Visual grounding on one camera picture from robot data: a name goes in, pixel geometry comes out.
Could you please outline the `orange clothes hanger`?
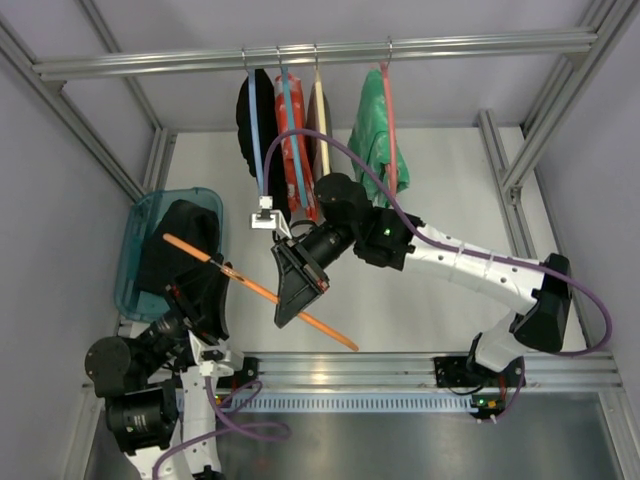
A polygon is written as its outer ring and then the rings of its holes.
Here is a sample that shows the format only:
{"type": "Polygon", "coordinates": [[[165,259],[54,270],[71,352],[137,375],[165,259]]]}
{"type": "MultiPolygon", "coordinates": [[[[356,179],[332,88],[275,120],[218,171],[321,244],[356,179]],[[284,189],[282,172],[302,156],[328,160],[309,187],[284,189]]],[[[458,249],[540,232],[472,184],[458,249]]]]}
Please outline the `orange clothes hanger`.
{"type": "MultiPolygon", "coordinates": [[[[203,263],[209,263],[216,266],[229,279],[236,281],[240,285],[258,294],[264,299],[270,301],[274,305],[276,306],[279,305],[279,297],[275,293],[271,292],[270,290],[260,285],[259,283],[256,283],[255,281],[249,279],[248,277],[238,273],[232,267],[223,265],[222,263],[214,260],[211,255],[206,254],[205,252],[195,248],[194,246],[190,245],[184,240],[181,240],[178,237],[169,233],[163,234],[162,239],[165,242],[167,242],[169,245],[181,250],[182,252],[193,257],[194,259],[197,259],[198,261],[203,263]]],[[[351,339],[349,339],[347,336],[343,335],[339,331],[335,330],[334,328],[330,327],[329,325],[316,319],[312,315],[306,312],[301,312],[297,315],[297,317],[301,319],[303,322],[305,322],[306,324],[318,330],[319,332],[330,337],[331,339],[335,340],[341,345],[347,347],[352,352],[359,351],[359,347],[354,341],[352,341],[351,339]]]]}

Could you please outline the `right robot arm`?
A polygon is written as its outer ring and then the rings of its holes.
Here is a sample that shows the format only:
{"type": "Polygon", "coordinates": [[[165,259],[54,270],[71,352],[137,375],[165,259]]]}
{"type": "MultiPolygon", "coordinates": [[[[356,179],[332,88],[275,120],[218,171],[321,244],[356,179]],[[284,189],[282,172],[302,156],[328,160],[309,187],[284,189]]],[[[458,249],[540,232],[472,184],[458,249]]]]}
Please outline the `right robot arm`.
{"type": "Polygon", "coordinates": [[[504,372],[527,351],[560,354],[571,294],[569,260],[551,253],[543,261],[499,261],[489,250],[426,225],[420,218],[376,207],[364,187],[333,173],[316,185],[323,223],[271,249],[278,271],[274,323],[285,327],[329,288],[327,268],[346,251],[365,263],[419,271],[466,287],[506,305],[510,312],[472,341],[466,371],[473,378],[504,372]]]}

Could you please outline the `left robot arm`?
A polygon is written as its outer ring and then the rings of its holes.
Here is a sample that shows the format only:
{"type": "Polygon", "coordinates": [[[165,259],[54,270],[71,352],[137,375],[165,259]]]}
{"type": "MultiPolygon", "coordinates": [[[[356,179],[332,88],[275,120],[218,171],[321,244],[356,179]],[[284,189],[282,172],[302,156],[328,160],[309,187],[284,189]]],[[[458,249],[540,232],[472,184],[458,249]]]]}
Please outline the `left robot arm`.
{"type": "Polygon", "coordinates": [[[87,351],[107,428],[142,479],[224,476],[211,400],[218,380],[242,365],[228,345],[228,285],[217,263],[200,263],[165,286],[168,311],[141,333],[87,351]]]}

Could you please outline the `pink clothes hanger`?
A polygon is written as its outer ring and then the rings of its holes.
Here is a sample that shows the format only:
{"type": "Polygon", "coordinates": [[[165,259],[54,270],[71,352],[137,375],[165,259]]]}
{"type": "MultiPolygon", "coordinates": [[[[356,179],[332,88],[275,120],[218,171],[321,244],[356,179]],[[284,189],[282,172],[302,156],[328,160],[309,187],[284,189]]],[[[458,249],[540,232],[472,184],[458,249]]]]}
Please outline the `pink clothes hanger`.
{"type": "Polygon", "coordinates": [[[396,124],[395,113],[393,105],[393,93],[391,80],[389,75],[389,67],[393,58],[393,41],[390,37],[387,38],[387,57],[384,62],[380,62],[378,70],[380,72],[382,89],[384,95],[384,102],[386,108],[387,118],[387,133],[389,141],[389,163],[386,167],[388,174],[388,183],[391,194],[396,197],[398,193],[398,153],[397,153],[397,137],[396,137],[396,124]]]}

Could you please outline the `light blue clothes hanger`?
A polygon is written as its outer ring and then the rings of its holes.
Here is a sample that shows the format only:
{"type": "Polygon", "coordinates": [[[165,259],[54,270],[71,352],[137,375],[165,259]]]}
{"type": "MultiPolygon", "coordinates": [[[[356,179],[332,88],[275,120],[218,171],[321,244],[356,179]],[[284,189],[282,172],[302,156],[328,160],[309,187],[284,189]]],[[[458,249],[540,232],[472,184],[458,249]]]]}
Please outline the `light blue clothes hanger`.
{"type": "Polygon", "coordinates": [[[257,89],[256,89],[256,75],[255,70],[248,67],[248,60],[246,49],[241,49],[241,55],[244,68],[248,77],[248,102],[249,102],[249,117],[250,117],[250,131],[251,142],[253,149],[253,159],[256,170],[256,180],[259,187],[260,195],[264,195],[264,167],[262,163],[262,148],[259,131],[259,119],[257,108],[257,89]]]}

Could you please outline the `red patterned garment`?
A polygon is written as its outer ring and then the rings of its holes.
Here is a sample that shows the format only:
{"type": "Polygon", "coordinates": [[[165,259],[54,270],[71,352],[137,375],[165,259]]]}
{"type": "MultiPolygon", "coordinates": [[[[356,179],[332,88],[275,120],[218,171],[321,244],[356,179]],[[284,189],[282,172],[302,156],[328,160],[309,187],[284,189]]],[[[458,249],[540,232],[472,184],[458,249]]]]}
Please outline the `red patterned garment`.
{"type": "MultiPolygon", "coordinates": [[[[275,80],[275,116],[278,133],[302,129],[306,123],[301,80],[283,70],[275,80]]],[[[307,220],[318,220],[312,165],[305,136],[297,135],[280,142],[285,179],[286,206],[291,213],[302,213],[307,220]]]]}

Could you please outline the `teal plastic bin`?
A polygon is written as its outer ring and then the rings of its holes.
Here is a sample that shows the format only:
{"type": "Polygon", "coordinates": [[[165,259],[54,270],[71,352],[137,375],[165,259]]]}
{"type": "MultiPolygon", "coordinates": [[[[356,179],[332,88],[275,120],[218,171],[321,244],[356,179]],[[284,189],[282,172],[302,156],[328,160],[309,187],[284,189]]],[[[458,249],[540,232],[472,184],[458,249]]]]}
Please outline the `teal plastic bin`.
{"type": "Polygon", "coordinates": [[[118,267],[114,301],[129,320],[150,323],[169,306],[164,288],[197,261],[163,239],[170,233],[206,252],[223,252],[224,207],[206,188],[160,190],[130,210],[118,267]]]}

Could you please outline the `green garment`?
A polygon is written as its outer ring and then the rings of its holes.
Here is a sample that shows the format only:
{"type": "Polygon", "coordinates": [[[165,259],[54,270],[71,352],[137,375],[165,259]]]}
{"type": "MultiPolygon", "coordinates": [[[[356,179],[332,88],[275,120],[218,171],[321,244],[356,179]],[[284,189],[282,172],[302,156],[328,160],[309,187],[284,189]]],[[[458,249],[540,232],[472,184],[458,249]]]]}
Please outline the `green garment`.
{"type": "Polygon", "coordinates": [[[347,146],[368,165],[390,192],[398,194],[409,188],[410,174],[395,133],[396,190],[391,189],[392,149],[385,95],[386,84],[390,84],[386,70],[371,69],[367,73],[347,146]]]}

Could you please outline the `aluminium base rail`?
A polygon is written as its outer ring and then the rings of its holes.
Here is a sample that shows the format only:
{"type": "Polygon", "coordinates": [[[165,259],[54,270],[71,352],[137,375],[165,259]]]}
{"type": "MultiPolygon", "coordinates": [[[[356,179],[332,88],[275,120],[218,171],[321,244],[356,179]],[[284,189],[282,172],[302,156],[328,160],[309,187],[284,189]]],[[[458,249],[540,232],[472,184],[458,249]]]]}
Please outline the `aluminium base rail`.
{"type": "Polygon", "coordinates": [[[463,392],[480,385],[497,390],[502,377],[529,391],[583,393],[619,391],[622,379],[613,356],[595,353],[564,358],[534,353],[502,375],[469,370],[465,355],[452,353],[249,353],[237,372],[239,384],[259,379],[283,392],[463,392]]]}

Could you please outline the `grey brown garment with drawstring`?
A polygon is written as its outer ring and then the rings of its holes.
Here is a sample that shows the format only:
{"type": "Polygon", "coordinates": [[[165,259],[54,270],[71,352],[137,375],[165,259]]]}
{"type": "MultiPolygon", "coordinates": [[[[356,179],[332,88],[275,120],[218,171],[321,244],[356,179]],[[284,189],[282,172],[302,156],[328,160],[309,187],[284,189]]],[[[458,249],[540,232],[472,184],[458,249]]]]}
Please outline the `grey brown garment with drawstring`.
{"type": "MultiPolygon", "coordinates": [[[[325,93],[324,93],[324,98],[325,98],[325,109],[326,109],[326,120],[327,120],[327,135],[331,136],[332,135],[331,111],[330,111],[329,101],[328,101],[327,96],[326,96],[325,93]]],[[[316,112],[315,112],[315,89],[314,89],[314,84],[312,86],[312,90],[311,90],[311,94],[310,94],[310,98],[309,98],[307,114],[306,114],[306,125],[305,125],[305,127],[307,129],[310,129],[310,130],[313,130],[313,131],[317,131],[317,118],[316,118],[316,112]]],[[[305,140],[307,155],[308,155],[309,160],[311,161],[313,178],[315,180],[319,180],[323,176],[323,174],[322,174],[321,155],[320,155],[320,152],[318,150],[320,141],[321,140],[319,140],[319,139],[317,139],[315,137],[307,137],[306,140],[305,140]]],[[[332,157],[333,157],[333,148],[329,146],[329,150],[330,150],[329,155],[330,155],[330,164],[331,164],[332,157]]]]}

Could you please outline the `left aluminium frame post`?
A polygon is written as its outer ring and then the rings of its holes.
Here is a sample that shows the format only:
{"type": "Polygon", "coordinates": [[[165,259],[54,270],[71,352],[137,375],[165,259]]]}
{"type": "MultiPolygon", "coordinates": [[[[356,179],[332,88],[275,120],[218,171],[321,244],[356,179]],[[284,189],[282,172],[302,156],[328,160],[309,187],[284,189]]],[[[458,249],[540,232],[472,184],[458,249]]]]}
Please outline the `left aluminium frame post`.
{"type": "Polygon", "coordinates": [[[158,188],[170,139],[140,83],[134,78],[47,80],[35,71],[48,57],[120,49],[95,1],[1,4],[2,62],[119,189],[137,201],[158,188]]]}

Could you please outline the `aluminium hanging rail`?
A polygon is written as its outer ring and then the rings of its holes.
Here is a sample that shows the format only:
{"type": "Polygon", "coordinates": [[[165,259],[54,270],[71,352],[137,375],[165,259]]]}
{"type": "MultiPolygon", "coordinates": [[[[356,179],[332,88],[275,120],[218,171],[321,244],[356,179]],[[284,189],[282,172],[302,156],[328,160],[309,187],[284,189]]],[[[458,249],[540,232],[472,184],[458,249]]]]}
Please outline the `aluminium hanging rail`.
{"type": "Polygon", "coordinates": [[[69,81],[321,64],[573,54],[588,52],[597,39],[593,29],[574,27],[371,42],[51,57],[36,61],[32,70],[43,80],[69,81]]]}

